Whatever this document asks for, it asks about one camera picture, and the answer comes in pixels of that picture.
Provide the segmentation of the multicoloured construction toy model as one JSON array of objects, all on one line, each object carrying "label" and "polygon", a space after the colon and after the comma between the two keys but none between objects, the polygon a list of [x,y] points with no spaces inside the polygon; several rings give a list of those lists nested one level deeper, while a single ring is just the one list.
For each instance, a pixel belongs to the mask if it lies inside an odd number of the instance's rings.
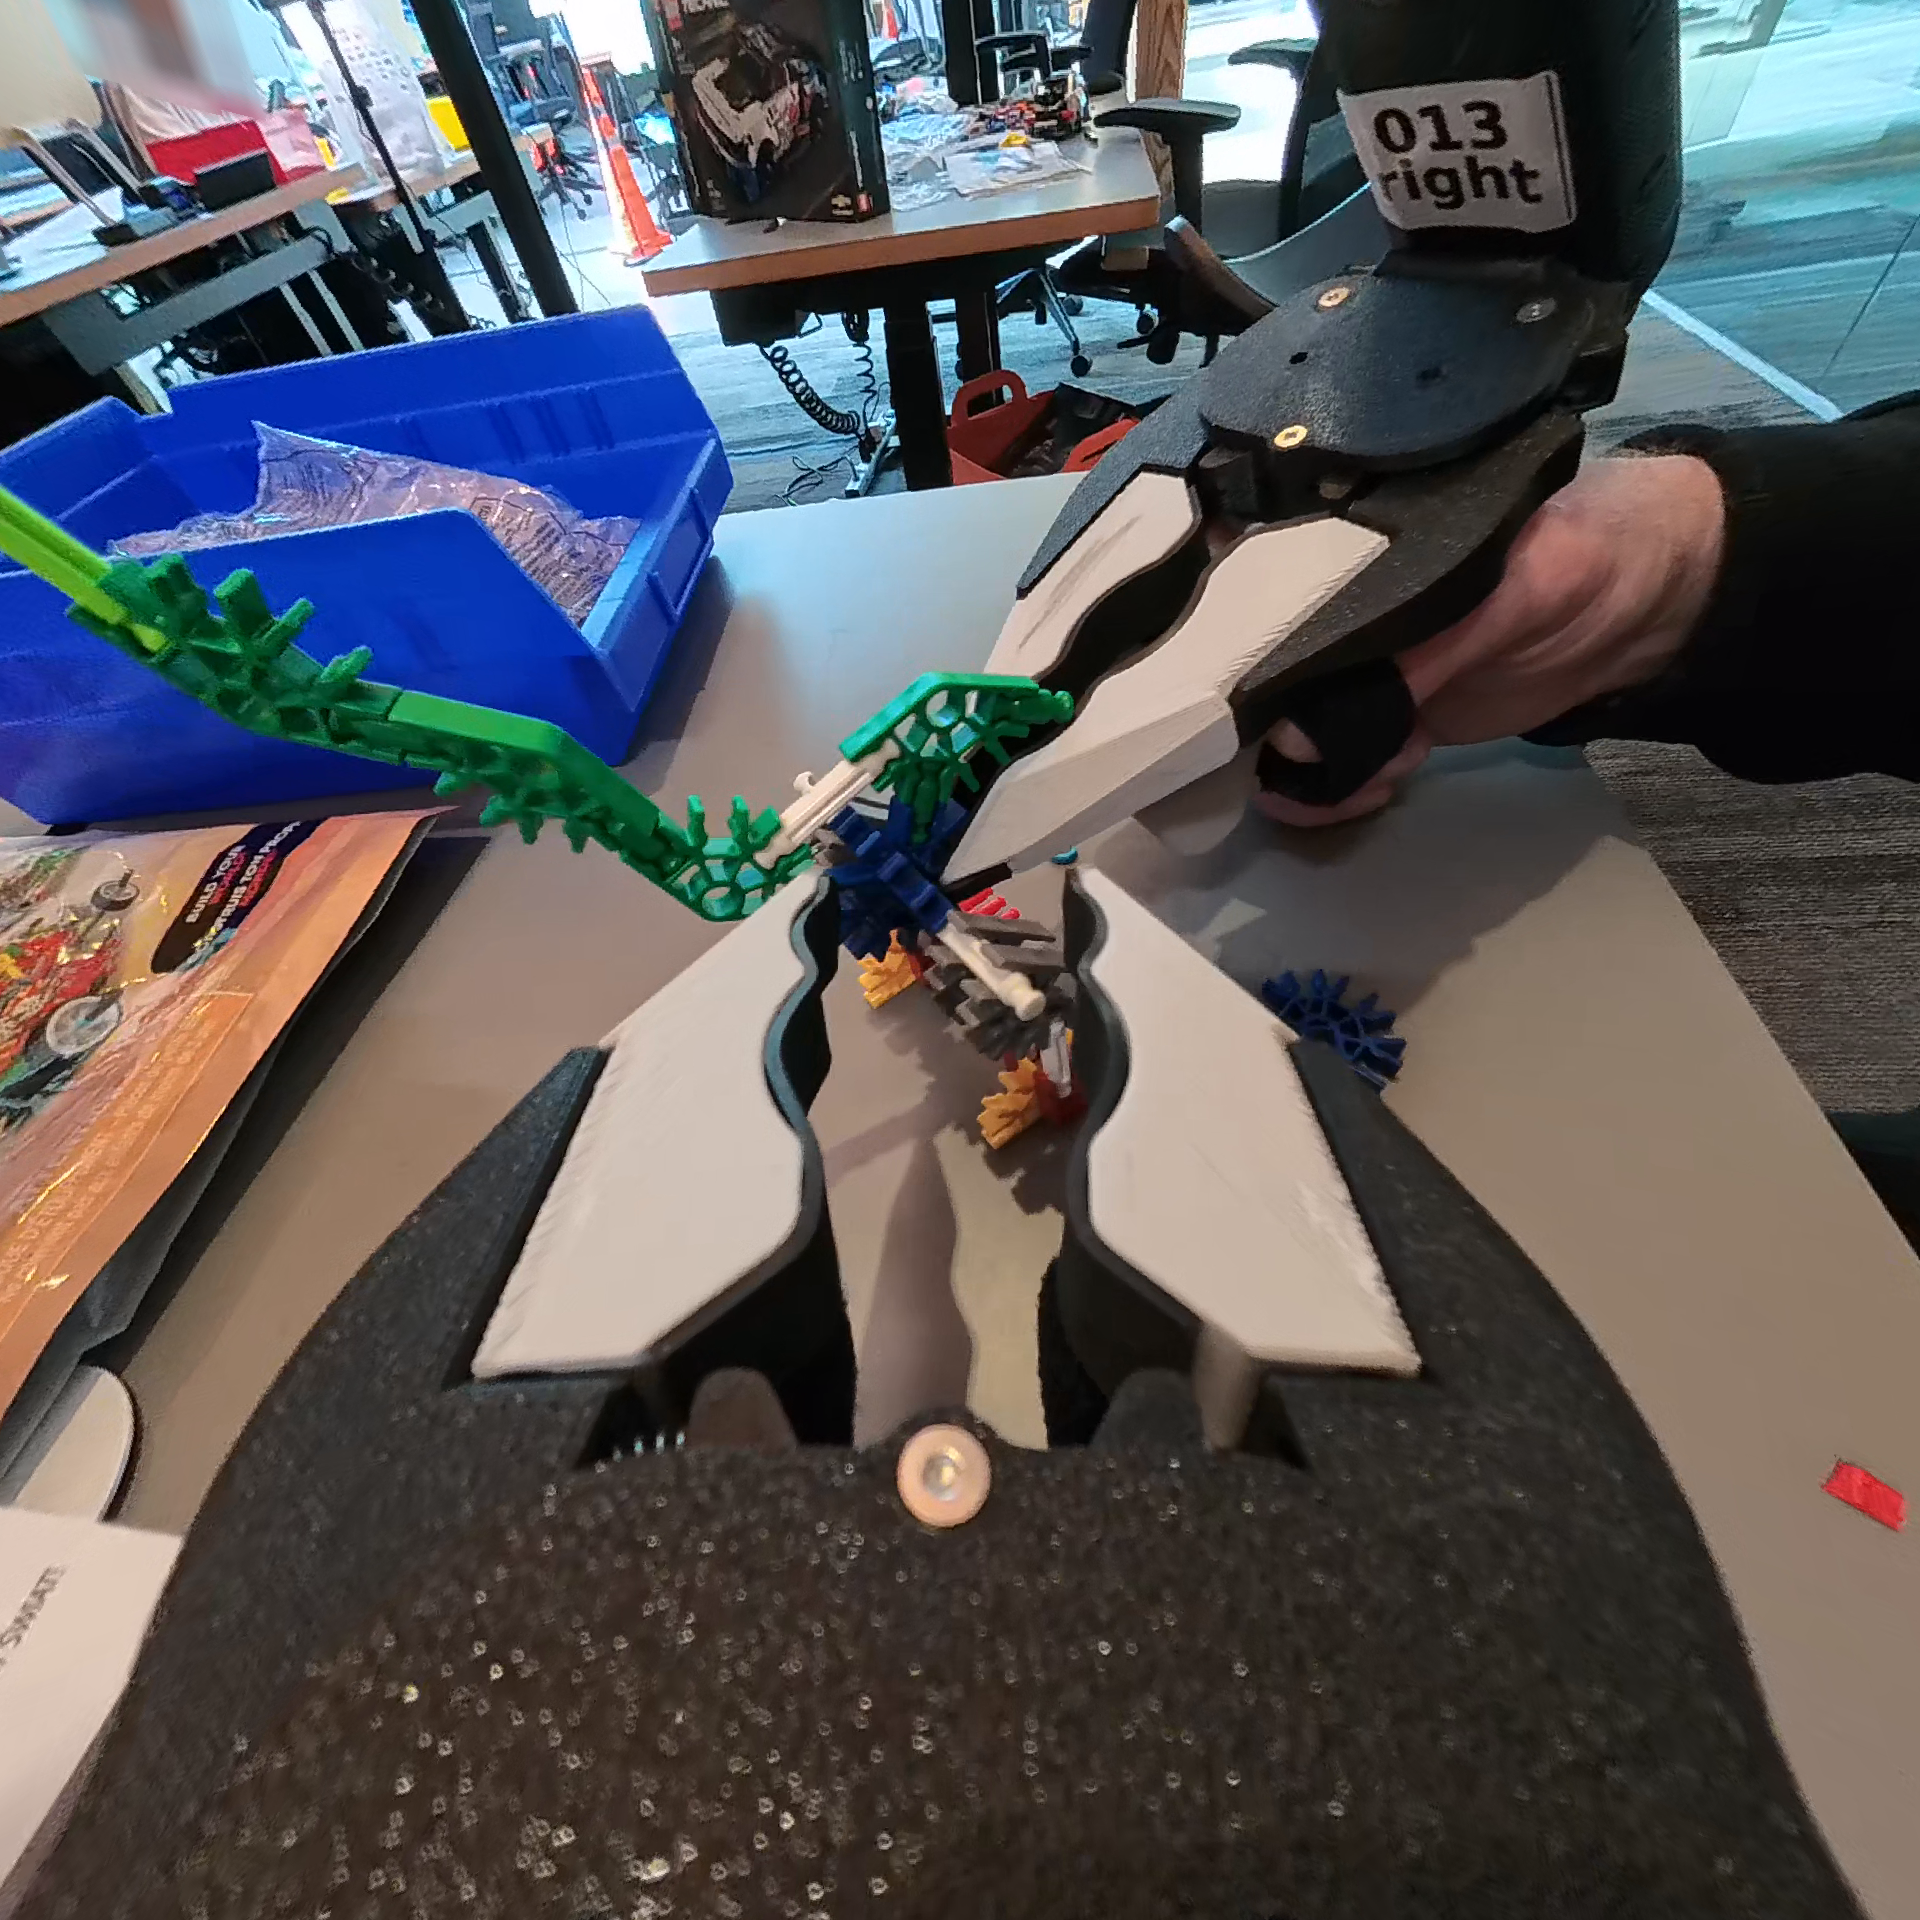
[{"label": "multicoloured construction toy model", "polygon": [[[1036,1125],[1069,1125],[1087,1106],[1072,1061],[1077,979],[1061,930],[1023,918],[991,885],[962,897],[938,886],[965,825],[966,814],[949,799],[913,841],[905,799],[855,799],[828,825],[829,874],[863,1000],[878,1009],[924,991],[953,1034],[993,1062],[997,1090],[980,1099],[976,1129],[988,1146],[1004,1146]],[[1038,1013],[1022,1014],[980,979],[953,933],[972,936],[997,968],[1023,976],[1039,993]]]}]

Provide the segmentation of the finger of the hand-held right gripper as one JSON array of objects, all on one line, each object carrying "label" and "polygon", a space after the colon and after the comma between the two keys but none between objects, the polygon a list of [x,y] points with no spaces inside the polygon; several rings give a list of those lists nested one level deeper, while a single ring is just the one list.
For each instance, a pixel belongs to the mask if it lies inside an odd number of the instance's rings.
[{"label": "finger of the hand-held right gripper", "polygon": [[983,673],[1084,702],[1173,632],[1208,563],[1192,482],[1141,470],[1020,587]]},{"label": "finger of the hand-held right gripper", "polygon": [[1022,872],[1226,766],[1287,698],[1361,657],[1367,591],[1392,544],[1361,519],[1309,515],[1206,555],[1158,641],[997,775],[945,877]]}]

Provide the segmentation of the white desk stand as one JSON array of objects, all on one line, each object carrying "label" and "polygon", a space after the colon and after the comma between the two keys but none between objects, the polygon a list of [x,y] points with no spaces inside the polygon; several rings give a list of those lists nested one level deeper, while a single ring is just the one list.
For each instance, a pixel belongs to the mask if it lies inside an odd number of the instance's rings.
[{"label": "white desk stand", "polygon": [[1,1474],[1,1505],[109,1522],[137,1451],[137,1406],[120,1375],[85,1362]]}]

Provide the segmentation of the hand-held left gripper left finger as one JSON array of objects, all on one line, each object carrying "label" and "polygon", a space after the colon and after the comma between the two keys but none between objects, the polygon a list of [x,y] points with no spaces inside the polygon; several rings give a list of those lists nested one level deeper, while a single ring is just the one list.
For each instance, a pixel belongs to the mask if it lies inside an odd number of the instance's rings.
[{"label": "hand-held left gripper left finger", "polygon": [[809,1126],[837,912],[824,874],[791,880],[608,1033],[473,1378],[789,1375],[841,1337]]}]

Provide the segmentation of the grey office chair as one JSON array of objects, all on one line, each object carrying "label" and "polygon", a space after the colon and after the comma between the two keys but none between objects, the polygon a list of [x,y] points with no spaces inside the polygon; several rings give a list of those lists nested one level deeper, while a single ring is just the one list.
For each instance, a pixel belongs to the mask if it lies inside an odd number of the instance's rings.
[{"label": "grey office chair", "polygon": [[[1337,119],[1326,59],[1311,38],[1262,38],[1240,45],[1232,63],[1272,66],[1296,83],[1280,171],[1272,177],[1201,177],[1204,139],[1237,120],[1222,102],[1137,101],[1092,114],[1092,125],[1134,128],[1167,146],[1173,208],[1224,259],[1240,259],[1288,239],[1321,218],[1359,184],[1353,141]],[[1152,365],[1167,365],[1183,325],[1177,272],[1161,243],[1162,231],[1135,238],[1109,234],[1087,241],[1072,262],[1077,291],[1129,304],[1135,336]]]}]

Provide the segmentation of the orange traffic cone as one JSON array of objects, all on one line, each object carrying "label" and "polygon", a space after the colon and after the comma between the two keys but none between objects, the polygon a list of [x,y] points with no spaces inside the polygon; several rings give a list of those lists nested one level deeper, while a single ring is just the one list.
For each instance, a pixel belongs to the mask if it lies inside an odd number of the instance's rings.
[{"label": "orange traffic cone", "polygon": [[648,198],[632,171],[621,133],[593,69],[582,66],[582,95],[592,119],[592,139],[598,158],[608,205],[615,214],[615,251],[626,267],[639,267],[669,246],[669,234],[656,222]]}]

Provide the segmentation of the black metal pole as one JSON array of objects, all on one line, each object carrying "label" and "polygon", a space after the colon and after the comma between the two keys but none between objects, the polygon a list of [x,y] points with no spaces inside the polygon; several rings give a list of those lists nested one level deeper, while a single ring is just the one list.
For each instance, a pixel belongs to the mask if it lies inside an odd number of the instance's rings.
[{"label": "black metal pole", "polygon": [[532,298],[546,319],[581,310],[558,246],[544,226],[517,135],[500,109],[458,2],[410,2],[439,77],[462,115],[471,155],[493,198]]}]

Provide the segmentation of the toy instruction sheet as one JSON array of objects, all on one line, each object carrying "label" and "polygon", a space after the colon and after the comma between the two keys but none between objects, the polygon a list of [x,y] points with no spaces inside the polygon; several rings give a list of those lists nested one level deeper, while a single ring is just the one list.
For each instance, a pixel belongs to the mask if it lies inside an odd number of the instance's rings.
[{"label": "toy instruction sheet", "polygon": [[1,1915],[71,1816],[181,1537],[1,1511]]}]

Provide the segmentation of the person's right forearm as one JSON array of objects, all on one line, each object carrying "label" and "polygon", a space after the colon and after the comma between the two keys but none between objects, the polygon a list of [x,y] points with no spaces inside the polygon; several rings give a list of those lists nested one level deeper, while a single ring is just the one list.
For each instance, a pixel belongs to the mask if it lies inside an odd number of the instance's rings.
[{"label": "person's right forearm", "polygon": [[1692,747],[1728,776],[1918,778],[1918,392],[1832,422],[1669,422],[1622,442],[1719,478],[1712,599],[1666,670],[1527,734]]}]

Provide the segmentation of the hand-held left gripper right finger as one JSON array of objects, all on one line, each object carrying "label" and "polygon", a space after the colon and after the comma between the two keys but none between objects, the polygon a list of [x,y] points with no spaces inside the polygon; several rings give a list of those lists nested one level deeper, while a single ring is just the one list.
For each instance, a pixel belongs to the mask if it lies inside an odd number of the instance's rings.
[{"label": "hand-held left gripper right finger", "polygon": [[1201,1434],[1242,1448],[1276,1378],[1416,1378],[1285,1022],[1104,871],[1074,871],[1064,906],[1087,1111],[1062,1189],[1061,1344],[1092,1389],[1183,1375]]}]

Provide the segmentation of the blue snowflake connector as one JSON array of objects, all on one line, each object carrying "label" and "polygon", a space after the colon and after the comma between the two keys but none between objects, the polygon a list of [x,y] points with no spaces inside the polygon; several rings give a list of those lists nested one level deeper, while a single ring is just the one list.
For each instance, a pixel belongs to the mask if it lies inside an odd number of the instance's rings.
[{"label": "blue snowflake connector", "polygon": [[1285,968],[1258,983],[1258,998],[1296,1039],[1329,1046],[1376,1090],[1401,1075],[1405,1042],[1397,1014],[1374,991],[1350,993],[1348,976]]}]

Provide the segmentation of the black toy box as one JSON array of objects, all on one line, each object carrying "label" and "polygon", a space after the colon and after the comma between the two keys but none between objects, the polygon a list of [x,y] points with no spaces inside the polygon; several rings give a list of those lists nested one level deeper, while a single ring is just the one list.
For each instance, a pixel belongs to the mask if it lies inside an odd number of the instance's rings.
[{"label": "black toy box", "polygon": [[725,224],[890,210],[860,2],[646,2],[690,208]]}]

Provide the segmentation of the person's right hand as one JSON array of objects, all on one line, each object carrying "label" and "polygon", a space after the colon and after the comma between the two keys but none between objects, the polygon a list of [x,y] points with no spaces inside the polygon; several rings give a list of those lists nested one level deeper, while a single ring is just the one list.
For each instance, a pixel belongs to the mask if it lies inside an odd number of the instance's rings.
[{"label": "person's right hand", "polygon": [[1258,811],[1285,827],[1367,818],[1438,747],[1529,736],[1660,675],[1712,599],[1722,539],[1708,462],[1639,449],[1583,466],[1532,513],[1495,590],[1397,657],[1412,698],[1398,754],[1326,806],[1262,784]]}]

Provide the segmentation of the person's dark pants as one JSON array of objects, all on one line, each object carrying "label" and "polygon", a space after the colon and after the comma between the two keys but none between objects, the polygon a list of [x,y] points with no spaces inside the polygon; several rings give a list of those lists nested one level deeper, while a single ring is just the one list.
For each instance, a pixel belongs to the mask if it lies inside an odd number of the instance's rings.
[{"label": "person's dark pants", "polygon": [[1832,1111],[1828,1125],[1909,1238],[1909,1245],[1918,1248],[1918,1109]]}]

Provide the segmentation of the orange toy package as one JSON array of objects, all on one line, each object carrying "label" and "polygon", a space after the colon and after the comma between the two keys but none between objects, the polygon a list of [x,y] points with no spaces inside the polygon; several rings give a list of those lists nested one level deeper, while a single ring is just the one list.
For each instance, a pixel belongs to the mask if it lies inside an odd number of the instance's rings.
[{"label": "orange toy package", "polygon": [[4,1410],[433,818],[4,838]]}]

